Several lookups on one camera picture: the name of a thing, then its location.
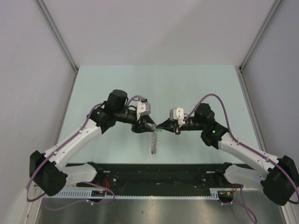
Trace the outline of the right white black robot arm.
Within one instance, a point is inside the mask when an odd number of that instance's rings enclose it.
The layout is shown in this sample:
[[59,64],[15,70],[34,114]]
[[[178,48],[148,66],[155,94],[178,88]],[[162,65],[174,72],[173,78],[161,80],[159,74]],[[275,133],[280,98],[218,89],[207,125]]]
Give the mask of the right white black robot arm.
[[182,131],[201,131],[201,139],[209,146],[238,158],[250,168],[224,163],[216,171],[220,187],[231,183],[262,191],[272,202],[284,206],[299,187],[299,173],[288,156],[279,158],[259,149],[249,149],[229,129],[215,121],[209,104],[201,103],[194,116],[186,117],[182,108],[170,110],[170,117],[159,129],[179,135]]

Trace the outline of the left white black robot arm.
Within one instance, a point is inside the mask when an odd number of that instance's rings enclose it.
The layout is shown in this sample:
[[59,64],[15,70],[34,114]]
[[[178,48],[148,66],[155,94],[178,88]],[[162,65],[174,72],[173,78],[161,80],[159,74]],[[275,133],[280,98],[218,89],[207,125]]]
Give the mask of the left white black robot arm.
[[113,90],[106,101],[95,105],[85,121],[69,137],[43,153],[30,156],[29,176],[48,196],[64,187],[82,182],[99,186],[103,182],[102,169],[94,162],[68,167],[68,162],[89,142],[102,136],[117,122],[130,124],[134,133],[153,132],[151,105],[141,96],[128,98],[125,91]]

